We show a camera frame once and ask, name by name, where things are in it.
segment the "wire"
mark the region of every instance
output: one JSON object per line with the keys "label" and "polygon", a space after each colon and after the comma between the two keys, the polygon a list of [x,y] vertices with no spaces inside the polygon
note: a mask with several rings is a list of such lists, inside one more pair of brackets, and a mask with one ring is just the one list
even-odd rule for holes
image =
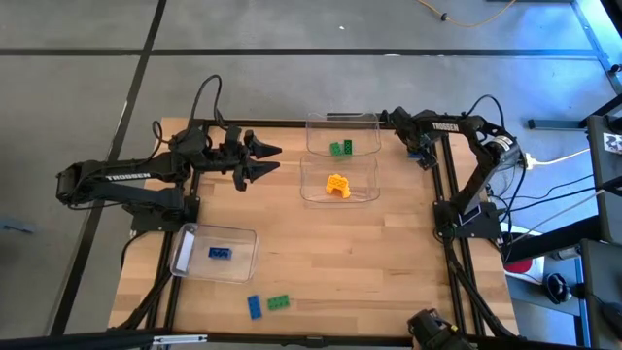
{"label": "wire", "polygon": [[585,294],[588,296],[594,297],[599,304],[606,304],[606,302],[604,302],[601,298],[599,298],[597,295],[595,295],[592,292],[585,291]]}
{"label": "wire", "polygon": [[499,200],[500,202],[502,202],[503,205],[505,205],[505,210],[507,210],[508,206],[507,206],[507,202],[505,201],[505,199],[499,197],[498,195],[489,195],[489,197],[494,198],[494,199]]}
{"label": "wire", "polygon": [[[509,215],[510,212],[514,211],[512,210],[512,205],[514,204],[514,199],[516,199],[516,194],[518,194],[518,192],[521,189],[521,186],[523,186],[523,181],[525,180],[525,173],[527,172],[527,169],[525,167],[523,167],[523,172],[521,174],[521,178],[518,181],[518,186],[516,186],[516,190],[514,190],[514,195],[510,198],[509,200],[509,205],[507,206],[507,211],[505,212],[505,216],[503,216],[503,218],[501,219],[501,221],[505,220],[505,217],[507,217]],[[509,226],[508,231],[511,231],[512,227],[511,225]]]}
{"label": "wire", "polygon": [[519,211],[519,210],[528,209],[528,208],[531,208],[533,206],[536,206],[536,205],[539,205],[539,204],[542,204],[542,203],[546,203],[546,202],[549,202],[549,201],[565,198],[567,196],[571,196],[571,195],[575,195],[575,194],[579,194],[579,193],[584,193],[584,192],[591,191],[591,190],[594,190],[594,189],[595,188],[591,187],[591,188],[588,188],[588,189],[583,189],[583,190],[579,190],[579,191],[575,191],[575,192],[570,192],[570,193],[558,195],[556,197],[552,197],[552,198],[544,199],[544,200],[541,200],[541,201],[537,201],[536,203],[532,203],[532,204],[526,205],[524,207],[520,207],[520,208],[517,208],[517,209],[512,209],[511,211],[515,212],[515,211]]}
{"label": "wire", "polygon": [[190,118],[188,119],[188,126],[186,127],[186,131],[184,132],[184,134],[180,136],[179,139],[173,139],[169,141],[164,140],[162,138],[162,125],[158,121],[152,122],[152,133],[154,134],[155,139],[157,139],[158,147],[161,143],[166,143],[166,144],[170,144],[171,142],[179,143],[186,139],[186,137],[190,133],[192,122],[195,119],[196,107],[198,106],[198,102],[200,101],[201,95],[203,94],[203,89],[214,79],[218,80],[218,89],[216,90],[216,96],[214,97],[214,120],[218,124],[219,128],[221,128],[222,130],[226,130],[225,119],[223,118],[223,114],[221,113],[221,111],[218,109],[218,101],[221,98],[221,91],[223,90],[223,78],[221,78],[221,76],[218,74],[214,74],[214,75],[209,76],[207,79],[205,79],[203,83],[201,83],[201,86],[198,88],[198,91],[196,92],[196,96],[194,97],[194,102],[192,102],[192,109],[190,110]]}
{"label": "wire", "polygon": [[483,100],[484,98],[490,98],[493,101],[495,101],[495,104],[497,105],[497,109],[499,109],[499,117],[501,119],[501,127],[503,129],[505,129],[505,116],[503,115],[503,108],[501,107],[501,104],[499,103],[498,99],[495,98],[495,96],[493,96],[492,94],[485,94],[485,95],[479,97],[477,99],[477,101],[475,101],[475,103],[473,103],[473,106],[468,110],[468,112],[464,113],[464,115],[465,116],[470,116],[470,114],[473,113],[473,111],[475,110],[475,107],[477,107],[479,102],[481,100]]}
{"label": "wire", "polygon": [[571,154],[571,155],[568,155],[568,156],[565,156],[565,157],[560,157],[560,158],[553,159],[553,160],[549,160],[549,161],[539,161],[539,160],[537,160],[536,158],[532,157],[532,155],[530,155],[530,154],[525,154],[525,157],[527,158],[527,159],[526,159],[526,161],[527,161],[527,168],[528,168],[529,170],[532,170],[532,169],[533,169],[533,168],[535,168],[537,165],[542,166],[542,165],[551,165],[551,164],[555,164],[555,163],[558,163],[558,162],[560,162],[560,161],[564,161],[564,160],[567,160],[567,159],[570,159],[570,158],[576,157],[576,156],[578,156],[578,155],[580,155],[580,154],[583,154],[583,153],[585,153],[585,152],[588,152],[588,151],[590,151],[590,148],[589,148],[589,147],[588,147],[588,148],[586,148],[586,149],[584,149],[584,150],[581,150],[581,151],[579,151],[579,152],[575,152],[575,153],[573,153],[573,154]]}
{"label": "wire", "polygon": [[503,191],[499,194],[499,197],[503,196],[507,190],[509,190],[510,187],[512,187],[512,183],[514,182],[514,176],[516,176],[516,165],[512,166],[512,177],[509,180],[509,182],[507,182],[507,185],[505,186],[505,189],[503,189]]}
{"label": "wire", "polygon": [[518,274],[519,274],[519,275],[521,275],[521,276],[529,277],[529,278],[531,278],[534,282],[536,282],[536,283],[538,283],[538,284],[540,284],[540,285],[542,284],[542,281],[538,281],[535,277],[533,277],[533,276],[532,276],[532,275],[530,275],[530,274],[527,274],[527,273],[518,273]]}
{"label": "wire", "polygon": [[489,21],[499,17],[502,13],[505,12],[505,10],[509,9],[510,6],[514,5],[514,3],[516,2],[516,0],[512,0],[509,3],[507,3],[507,5],[505,5],[505,7],[503,9],[501,9],[501,11],[497,12],[495,15],[488,17],[486,20],[483,20],[479,23],[475,23],[475,24],[463,24],[460,22],[457,22],[455,20],[453,20],[452,18],[450,18],[449,16],[447,16],[447,14],[442,14],[439,10],[437,10],[434,6],[430,5],[429,3],[425,2],[424,0],[417,0],[420,4],[422,4],[423,6],[427,7],[428,9],[430,9],[432,12],[434,12],[435,14],[440,16],[441,20],[447,20],[448,22],[458,25],[462,28],[476,28],[480,25],[484,25],[486,23],[488,23]]}
{"label": "wire", "polygon": [[514,243],[514,234],[512,234],[512,213],[507,212],[507,234],[509,235],[509,242],[505,243],[505,239],[503,240],[503,245],[507,247],[507,254],[503,257],[503,264],[506,264],[509,260],[509,256],[512,254],[512,244]]}
{"label": "wire", "polygon": [[[456,238],[456,228],[452,227],[452,234],[451,236],[448,238],[449,239],[449,244],[454,242],[454,239]],[[444,239],[443,238],[439,238],[438,234],[436,234],[436,227],[432,229],[432,236],[434,237],[434,239],[440,243],[440,244],[445,244]]]}
{"label": "wire", "polygon": [[123,245],[123,250],[121,251],[121,271],[123,271],[123,266],[125,265],[125,253],[127,252],[127,248],[129,247],[130,244],[132,244],[133,241],[135,241],[136,239],[142,237],[144,234],[145,234],[145,232],[136,232],[136,235],[131,237],[125,243],[125,245]]}
{"label": "wire", "polygon": [[[203,83],[201,83],[201,86],[199,87],[198,91],[196,92],[196,96],[194,97],[194,102],[192,103],[192,109],[190,111],[190,118],[188,120],[188,126],[186,127],[186,131],[184,132],[184,134],[179,137],[179,139],[173,139],[173,140],[164,140],[163,139],[163,135],[162,135],[162,125],[160,124],[160,122],[158,121],[153,121],[152,122],[152,134],[154,135],[155,139],[157,140],[157,145],[155,146],[154,150],[152,151],[152,153],[145,159],[136,162],[134,164],[123,164],[123,165],[113,165],[113,166],[103,166],[100,169],[97,170],[93,170],[90,173],[88,173],[86,176],[83,176],[80,181],[78,181],[78,183],[76,184],[76,186],[74,187],[74,189],[71,191],[70,194],[68,194],[68,196],[73,196],[74,193],[76,192],[76,190],[80,187],[80,185],[82,184],[82,182],[89,178],[90,176],[99,173],[99,172],[106,172],[108,170],[111,169],[115,169],[115,168],[126,168],[128,166],[133,166],[133,167],[138,167],[141,165],[144,165],[148,162],[150,162],[157,154],[157,151],[159,150],[160,146],[164,143],[164,144],[170,144],[171,142],[175,142],[175,143],[179,143],[182,142],[186,139],[186,137],[188,136],[188,134],[190,133],[190,129],[192,127],[192,121],[194,120],[195,114],[196,114],[196,107],[198,105],[199,100],[201,99],[201,94],[203,93],[203,89],[205,88],[205,86],[207,86],[208,83],[210,83],[211,81],[213,81],[214,79],[218,80],[218,90],[216,91],[216,97],[214,98],[214,120],[217,122],[217,124],[219,125],[219,127],[222,130],[226,130],[226,125],[225,125],[225,119],[223,118],[223,114],[221,114],[221,111],[219,111],[218,109],[218,101],[221,97],[221,91],[223,89],[223,78],[221,78],[220,75],[218,74],[214,74],[212,76],[209,76],[207,79],[205,79],[203,81]],[[212,147],[212,139],[211,137],[209,137],[209,135],[207,135],[207,130],[206,132],[206,137],[207,137],[207,142],[208,142],[208,148]],[[114,203],[114,204],[106,204],[106,205],[101,205],[101,206],[90,206],[90,207],[83,207],[83,208],[77,208],[75,206],[71,206],[69,205],[68,207],[72,210],[89,210],[89,209],[96,209],[96,208],[106,208],[109,206],[115,206],[115,205],[121,205],[123,203]]]}
{"label": "wire", "polygon": [[525,199],[533,199],[533,200],[545,199],[547,196],[549,196],[549,195],[553,192],[553,190],[556,190],[556,189],[562,188],[562,187],[564,187],[564,186],[568,186],[568,185],[576,184],[577,182],[581,182],[581,181],[583,181],[583,180],[585,180],[585,179],[589,179],[589,178],[591,178],[592,176],[594,176],[594,174],[587,175],[587,176],[585,176],[585,177],[582,177],[582,178],[580,178],[580,179],[578,179],[578,180],[571,181],[571,182],[569,182],[569,183],[565,183],[565,184],[562,184],[562,185],[557,185],[557,186],[555,186],[555,187],[552,187],[552,188],[551,188],[551,189],[550,189],[550,190],[549,190],[549,191],[548,191],[545,195],[540,196],[540,197],[533,197],[533,196],[528,196],[528,195],[517,195],[517,196],[516,196],[516,198],[525,198]]}
{"label": "wire", "polygon": [[529,236],[529,233],[530,233],[530,232],[532,232],[533,230],[535,230],[536,228],[539,228],[540,226],[542,226],[542,225],[544,225],[544,224],[548,223],[549,221],[551,221],[551,220],[553,220],[553,219],[557,218],[558,216],[560,216],[560,215],[562,215],[562,214],[566,213],[567,211],[569,211],[569,210],[571,210],[571,209],[573,209],[573,208],[576,208],[577,206],[579,206],[579,205],[581,205],[581,204],[585,203],[586,201],[588,201],[588,200],[590,200],[590,199],[592,199],[592,198],[594,198],[594,197],[598,196],[599,194],[603,193],[604,191],[605,191],[605,190],[598,190],[597,192],[595,192],[594,194],[592,194],[592,195],[588,196],[587,198],[585,198],[585,199],[583,199],[583,200],[579,201],[579,202],[578,202],[578,203],[576,203],[576,204],[571,205],[570,207],[568,207],[568,208],[566,208],[566,209],[562,210],[561,212],[559,212],[559,213],[557,213],[557,214],[553,215],[552,217],[550,217],[550,218],[548,218],[548,219],[544,220],[543,222],[541,222],[541,223],[537,224],[536,226],[532,227],[530,230],[528,230],[527,232],[525,232],[525,235],[518,237],[518,238],[516,239],[516,241],[512,242],[512,244],[514,244],[515,242],[517,242],[517,241],[519,241],[519,240],[521,240],[521,239],[523,239],[523,238],[525,238],[525,237],[528,237],[528,236]]}
{"label": "wire", "polygon": [[72,204],[69,204],[69,205],[67,205],[67,207],[69,209],[71,209],[71,210],[78,211],[78,210],[90,210],[90,209],[108,208],[108,207],[111,207],[111,206],[122,205],[122,204],[125,204],[125,203],[110,203],[110,204],[103,204],[103,205],[91,205],[89,207],[77,207],[77,206],[74,206]]}

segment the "white cable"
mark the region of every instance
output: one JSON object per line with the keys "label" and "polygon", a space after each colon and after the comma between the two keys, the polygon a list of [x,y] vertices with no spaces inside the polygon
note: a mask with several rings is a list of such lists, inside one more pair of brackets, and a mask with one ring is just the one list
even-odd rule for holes
{"label": "white cable", "polygon": [[567,211],[569,211],[569,210],[571,210],[571,209],[576,208],[577,206],[579,206],[579,205],[581,205],[581,204],[585,203],[586,201],[588,201],[588,200],[590,200],[590,199],[594,198],[595,196],[597,196],[597,195],[599,195],[599,194],[603,193],[604,191],[605,191],[605,190],[598,190],[597,192],[595,192],[594,194],[590,195],[589,197],[587,197],[587,198],[585,198],[585,199],[582,199],[582,200],[581,200],[581,201],[579,201],[578,203],[575,203],[575,204],[571,205],[570,207],[568,207],[568,208],[566,208],[566,209],[562,210],[561,212],[559,212],[559,213],[557,213],[557,214],[553,215],[552,217],[550,217],[550,218],[548,218],[548,219],[544,220],[543,222],[541,222],[541,223],[537,224],[536,226],[532,227],[532,229],[530,229],[530,230],[528,230],[527,232],[525,232],[522,236],[520,236],[520,237],[518,237],[518,238],[514,239],[510,245],[512,245],[512,244],[514,244],[514,243],[516,243],[516,242],[518,242],[519,240],[521,240],[521,239],[523,239],[523,238],[525,238],[525,237],[529,237],[529,233],[530,233],[531,231],[535,230],[536,228],[539,228],[540,226],[542,226],[542,225],[544,225],[544,224],[548,223],[549,221],[551,221],[551,220],[553,220],[553,219],[557,218],[558,216],[560,216],[560,215],[562,215],[562,214],[566,213]]}
{"label": "white cable", "polygon": [[586,148],[585,150],[581,150],[579,152],[573,153],[569,156],[565,156],[565,157],[561,157],[561,158],[557,158],[557,159],[553,159],[553,160],[549,160],[549,161],[538,161],[537,159],[535,159],[534,157],[532,157],[532,155],[525,153],[525,159],[527,162],[527,170],[532,170],[534,167],[536,167],[536,165],[551,165],[551,164],[555,164],[557,162],[560,161],[564,161],[566,159],[570,159],[572,157],[576,157],[582,153],[588,152],[590,151],[590,148]]}

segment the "orange toy block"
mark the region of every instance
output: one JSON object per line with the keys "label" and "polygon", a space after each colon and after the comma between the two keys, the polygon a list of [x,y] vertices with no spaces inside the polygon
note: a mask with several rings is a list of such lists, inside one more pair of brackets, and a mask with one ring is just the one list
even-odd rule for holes
{"label": "orange toy block", "polygon": [[341,197],[346,199],[350,197],[350,187],[348,187],[348,179],[339,174],[332,174],[328,176],[327,192],[332,193],[332,190],[338,189],[341,191]]}

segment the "blue lego brick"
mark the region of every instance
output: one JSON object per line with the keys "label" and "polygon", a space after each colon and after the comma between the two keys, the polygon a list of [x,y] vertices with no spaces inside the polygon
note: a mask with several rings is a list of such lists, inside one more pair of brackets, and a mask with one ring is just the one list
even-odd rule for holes
{"label": "blue lego brick", "polygon": [[212,259],[231,260],[231,250],[228,248],[210,247],[209,257]]}
{"label": "blue lego brick", "polygon": [[261,318],[261,305],[259,304],[259,296],[248,297],[249,311],[251,312],[251,320]]}

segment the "red object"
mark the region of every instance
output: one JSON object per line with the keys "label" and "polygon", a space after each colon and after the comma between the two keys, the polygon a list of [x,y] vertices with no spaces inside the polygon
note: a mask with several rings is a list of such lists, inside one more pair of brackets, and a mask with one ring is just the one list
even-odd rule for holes
{"label": "red object", "polygon": [[525,273],[532,268],[533,264],[534,264],[533,260],[528,260],[528,261],[523,261],[523,262],[509,263],[505,265],[503,268],[507,272]]}

